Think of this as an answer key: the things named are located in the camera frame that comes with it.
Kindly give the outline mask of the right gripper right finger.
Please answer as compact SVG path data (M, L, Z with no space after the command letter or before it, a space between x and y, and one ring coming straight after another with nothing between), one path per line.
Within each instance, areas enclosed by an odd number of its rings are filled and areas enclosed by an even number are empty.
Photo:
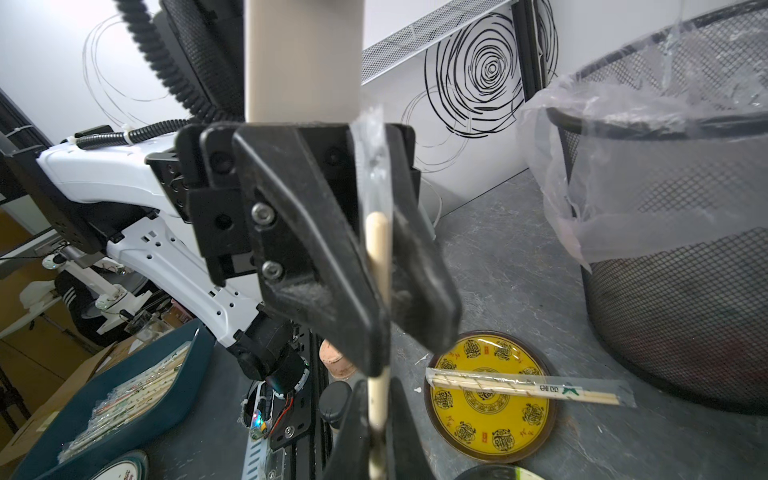
M389 387L389 412L386 426L387 478L434 480L405 390L397 378Z

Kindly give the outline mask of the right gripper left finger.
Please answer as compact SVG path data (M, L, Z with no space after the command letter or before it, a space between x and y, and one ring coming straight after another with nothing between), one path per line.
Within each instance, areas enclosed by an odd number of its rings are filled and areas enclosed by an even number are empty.
M323 479L369 479L369 421L367 381L355 384Z

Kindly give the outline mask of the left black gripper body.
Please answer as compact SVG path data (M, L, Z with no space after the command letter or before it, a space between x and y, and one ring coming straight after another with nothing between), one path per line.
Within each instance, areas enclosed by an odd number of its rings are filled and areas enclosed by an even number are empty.
M259 277L266 273L276 278L282 271L281 266L272 261L262 269L256 266L232 147L233 134L242 125L247 124L220 122L186 126L179 131L169 154L157 154L149 159L149 165L158 173L167 191L180 196L183 219L193 227L201 255L216 285L252 273ZM352 224L357 229L363 255L353 140L352 153L353 198L357 205L357 218Z

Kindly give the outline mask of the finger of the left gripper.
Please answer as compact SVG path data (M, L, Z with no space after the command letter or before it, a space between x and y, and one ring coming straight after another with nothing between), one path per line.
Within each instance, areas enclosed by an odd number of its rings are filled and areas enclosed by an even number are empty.
M393 183L393 321L433 354L458 338L462 304L439 248L419 211L410 164L414 130L386 126Z
M242 125L232 147L249 240L268 312L328 339L365 375L381 374L374 282L353 221L346 125Z

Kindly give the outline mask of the clear chopstick wrapper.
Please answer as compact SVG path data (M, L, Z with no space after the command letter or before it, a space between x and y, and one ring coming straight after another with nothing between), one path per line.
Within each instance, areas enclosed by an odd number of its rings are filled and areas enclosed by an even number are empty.
M359 215L366 258L385 306L392 297L392 162L383 108L372 107L350 125L354 146Z

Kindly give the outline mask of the bamboo chopsticks pair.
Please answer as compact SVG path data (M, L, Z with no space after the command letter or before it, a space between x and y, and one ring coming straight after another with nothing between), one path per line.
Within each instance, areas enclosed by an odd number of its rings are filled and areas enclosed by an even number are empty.
M370 479L387 479L386 425L391 382L388 315L391 305L392 225L385 213L376 211L366 216L365 249L376 288L377 320L382 344L380 351L384 356L381 374L367 379L370 429L368 472Z

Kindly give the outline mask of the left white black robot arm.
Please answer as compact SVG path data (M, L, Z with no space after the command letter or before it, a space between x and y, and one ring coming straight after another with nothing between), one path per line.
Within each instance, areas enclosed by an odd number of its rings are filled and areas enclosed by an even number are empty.
M447 352L462 306L419 212L415 132L360 105L364 3L116 9L187 115L9 156L63 239L140 272L280 391L304 373L295 325L369 377L393 326Z

